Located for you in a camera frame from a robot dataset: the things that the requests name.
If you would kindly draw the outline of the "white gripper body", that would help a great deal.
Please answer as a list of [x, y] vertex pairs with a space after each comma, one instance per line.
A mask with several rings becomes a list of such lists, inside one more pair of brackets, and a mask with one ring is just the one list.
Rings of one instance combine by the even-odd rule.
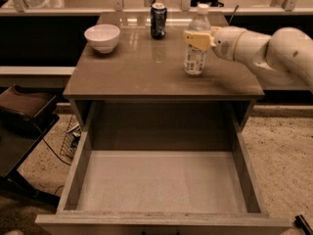
[[223, 60], [237, 62], [239, 60], [238, 44], [245, 33], [245, 28], [236, 26], [225, 26], [215, 29], [213, 31], [214, 54]]

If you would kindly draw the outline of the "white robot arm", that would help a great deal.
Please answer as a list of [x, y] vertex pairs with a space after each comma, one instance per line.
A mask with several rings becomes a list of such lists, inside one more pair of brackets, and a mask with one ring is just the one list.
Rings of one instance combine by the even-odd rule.
[[273, 85], [300, 79], [313, 91], [313, 39], [294, 27], [272, 35], [237, 26], [185, 30], [186, 43], [202, 51], [212, 49], [220, 59], [245, 65], [257, 78]]

